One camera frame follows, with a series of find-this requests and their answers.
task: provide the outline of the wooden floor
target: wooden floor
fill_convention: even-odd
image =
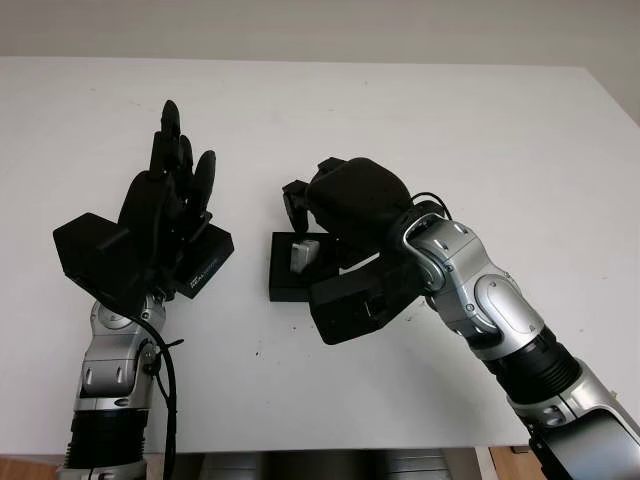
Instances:
[[[55,480],[56,467],[0,458],[0,480]]]
[[[509,447],[491,448],[491,457],[500,480],[545,480],[540,462],[531,452],[512,453]]]
[[[531,452],[514,454],[509,447],[495,447],[491,456],[500,480],[545,480],[540,463]],[[150,466],[157,467],[153,465],[157,462],[149,460]],[[160,478],[161,468],[156,470]],[[0,480],[55,480],[55,474],[55,466],[0,458]]]

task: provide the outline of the silver robot arm segment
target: silver robot arm segment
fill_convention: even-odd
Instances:
[[[159,331],[165,310],[147,297],[142,318]],[[64,466],[58,480],[143,480],[144,429],[151,408],[156,344],[145,329],[99,302],[82,373]]]
[[[402,247],[432,304],[496,375],[551,479],[640,478],[640,428],[584,362],[556,341],[473,231],[427,214]]]

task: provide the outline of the white table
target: white table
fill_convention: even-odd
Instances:
[[[92,300],[51,231],[115,219],[166,98],[218,155],[210,207],[236,252],[167,305],[180,451],[518,444],[493,377],[419,303],[325,346],[269,303],[280,188],[368,156],[476,230],[570,350],[640,414],[640,130],[577,68],[0,59],[0,453],[64,451]],[[162,445],[155,399],[147,437]]]

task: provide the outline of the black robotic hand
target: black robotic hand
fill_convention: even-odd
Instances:
[[[269,293],[272,301],[308,301],[322,339],[336,344],[381,329],[424,292],[397,233],[444,209],[432,201],[414,205],[402,181],[367,158],[329,158],[318,170],[308,184],[283,188],[295,233],[273,234]],[[327,233],[307,233],[307,212]]]
[[[53,233],[65,275],[127,317],[140,313],[149,294],[193,298],[233,252],[231,235],[209,223],[215,154],[206,151],[193,173],[171,100],[161,124],[149,170],[131,183],[118,222],[85,213]]]

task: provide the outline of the wall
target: wall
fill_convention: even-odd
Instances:
[[[0,0],[0,55],[579,65],[640,121],[637,0]]]

